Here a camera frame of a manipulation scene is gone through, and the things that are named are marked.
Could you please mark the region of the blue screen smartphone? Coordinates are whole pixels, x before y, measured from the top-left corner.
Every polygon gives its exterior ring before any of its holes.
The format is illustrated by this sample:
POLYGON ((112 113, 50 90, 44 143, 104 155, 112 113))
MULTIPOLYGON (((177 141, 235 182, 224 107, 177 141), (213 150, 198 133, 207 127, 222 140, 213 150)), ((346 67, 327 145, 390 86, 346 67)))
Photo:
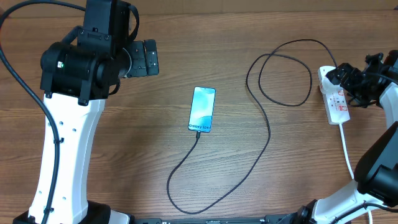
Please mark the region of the blue screen smartphone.
POLYGON ((196 86, 188 121, 190 131, 209 133, 213 119, 216 90, 214 88, 196 86))

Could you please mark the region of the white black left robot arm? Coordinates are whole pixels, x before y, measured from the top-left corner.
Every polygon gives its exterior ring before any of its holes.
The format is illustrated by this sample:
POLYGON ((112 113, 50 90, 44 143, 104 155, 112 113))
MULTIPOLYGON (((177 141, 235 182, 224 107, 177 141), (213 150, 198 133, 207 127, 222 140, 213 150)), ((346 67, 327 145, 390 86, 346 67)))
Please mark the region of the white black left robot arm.
POLYGON ((45 140, 39 182, 15 223, 133 223, 134 217, 87 199, 96 127, 123 78, 159 73, 156 42, 137 40, 137 8, 125 1, 88 1, 81 26, 40 59, 45 140))

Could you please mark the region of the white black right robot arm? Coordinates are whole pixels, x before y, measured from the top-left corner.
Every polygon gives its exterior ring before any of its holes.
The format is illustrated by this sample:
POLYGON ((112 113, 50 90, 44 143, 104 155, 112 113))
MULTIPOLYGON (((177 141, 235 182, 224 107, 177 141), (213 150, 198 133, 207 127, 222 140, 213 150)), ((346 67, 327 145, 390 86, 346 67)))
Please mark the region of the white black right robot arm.
POLYGON ((338 101, 347 91, 357 107, 375 104, 385 112, 387 129, 360 158, 354 179, 331 196, 314 200, 281 223, 350 223, 375 209, 397 212, 397 51, 367 55, 364 70, 342 63, 318 71, 324 102, 342 110, 350 101, 338 101))

